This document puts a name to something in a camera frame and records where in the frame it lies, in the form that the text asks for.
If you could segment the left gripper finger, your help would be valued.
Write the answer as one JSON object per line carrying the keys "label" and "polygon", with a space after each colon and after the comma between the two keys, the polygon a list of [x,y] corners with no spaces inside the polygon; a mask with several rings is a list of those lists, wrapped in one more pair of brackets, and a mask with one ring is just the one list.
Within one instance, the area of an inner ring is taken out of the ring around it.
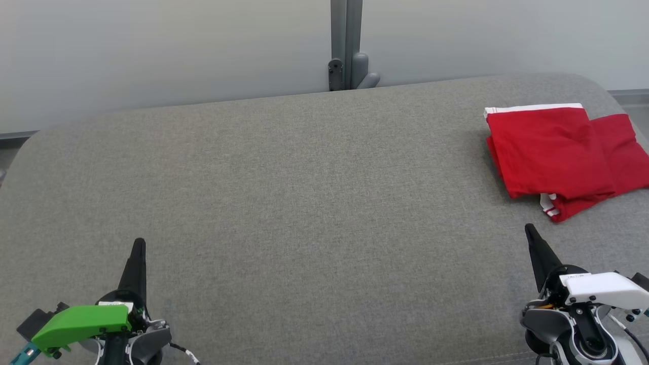
{"label": "left gripper finger", "polygon": [[118,290],[128,291],[145,304],[147,300],[146,241],[137,238],[121,275]]}

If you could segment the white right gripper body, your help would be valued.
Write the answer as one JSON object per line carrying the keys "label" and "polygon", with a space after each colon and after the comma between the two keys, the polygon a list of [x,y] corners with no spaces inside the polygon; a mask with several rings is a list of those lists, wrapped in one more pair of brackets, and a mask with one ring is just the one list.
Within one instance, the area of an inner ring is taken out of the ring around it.
{"label": "white right gripper body", "polygon": [[649,293],[631,277],[619,272],[562,273],[547,280],[540,297],[556,307],[593,304],[624,310],[649,309]]}

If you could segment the red basketball jersey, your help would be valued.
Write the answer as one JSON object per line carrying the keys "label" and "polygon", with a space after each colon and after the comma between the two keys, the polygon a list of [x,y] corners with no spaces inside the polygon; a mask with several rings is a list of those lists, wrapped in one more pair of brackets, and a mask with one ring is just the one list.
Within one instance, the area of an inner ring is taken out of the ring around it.
{"label": "red basketball jersey", "polygon": [[542,194],[542,204],[549,203],[544,212],[560,223],[598,203],[640,189],[649,189],[649,154],[636,140],[627,114],[614,114],[591,120],[603,149],[608,175],[614,192],[605,196],[567,199],[556,194]]}

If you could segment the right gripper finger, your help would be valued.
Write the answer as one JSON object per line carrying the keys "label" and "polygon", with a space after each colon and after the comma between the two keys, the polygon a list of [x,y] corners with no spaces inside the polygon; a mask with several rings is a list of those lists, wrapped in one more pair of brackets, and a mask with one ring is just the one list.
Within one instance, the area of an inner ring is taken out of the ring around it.
{"label": "right gripper finger", "polygon": [[534,224],[525,225],[525,234],[535,283],[540,293],[549,275],[563,264],[547,241],[538,233]]}

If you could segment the grey fabric sofa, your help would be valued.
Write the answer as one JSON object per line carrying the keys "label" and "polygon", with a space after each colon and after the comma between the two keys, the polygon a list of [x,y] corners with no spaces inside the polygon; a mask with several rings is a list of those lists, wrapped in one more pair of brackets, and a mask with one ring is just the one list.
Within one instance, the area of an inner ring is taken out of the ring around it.
{"label": "grey fabric sofa", "polygon": [[0,187],[0,363],[35,309],[92,305],[147,243],[148,309],[202,363],[534,365],[524,225],[593,273],[649,276],[649,190],[561,224],[512,200],[484,108],[581,102],[514,74],[147,108],[44,129]]}

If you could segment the grey metal post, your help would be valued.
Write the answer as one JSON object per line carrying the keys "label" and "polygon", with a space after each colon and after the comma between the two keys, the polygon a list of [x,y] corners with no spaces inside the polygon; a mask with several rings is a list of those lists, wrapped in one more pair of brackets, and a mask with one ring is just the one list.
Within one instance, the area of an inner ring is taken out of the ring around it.
{"label": "grey metal post", "polygon": [[375,88],[380,82],[369,71],[369,56],[360,51],[363,0],[329,0],[331,5],[331,60],[328,86],[331,92]]}

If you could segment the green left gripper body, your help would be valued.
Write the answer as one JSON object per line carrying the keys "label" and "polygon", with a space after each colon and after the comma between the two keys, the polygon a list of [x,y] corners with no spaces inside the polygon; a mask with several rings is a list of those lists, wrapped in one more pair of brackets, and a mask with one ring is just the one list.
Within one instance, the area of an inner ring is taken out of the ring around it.
{"label": "green left gripper body", "polygon": [[40,314],[35,321],[31,342],[42,353],[51,355],[90,338],[120,332],[136,333],[148,326],[145,311],[125,301],[100,301],[96,305],[71,306]]}

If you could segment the red shorts white trim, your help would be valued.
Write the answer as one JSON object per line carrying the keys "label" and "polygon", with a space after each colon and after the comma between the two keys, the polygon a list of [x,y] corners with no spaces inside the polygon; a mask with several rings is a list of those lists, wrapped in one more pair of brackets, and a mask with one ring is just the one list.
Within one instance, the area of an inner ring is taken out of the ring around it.
{"label": "red shorts white trim", "polygon": [[490,144],[509,196],[610,196],[614,183],[579,102],[487,107]]}

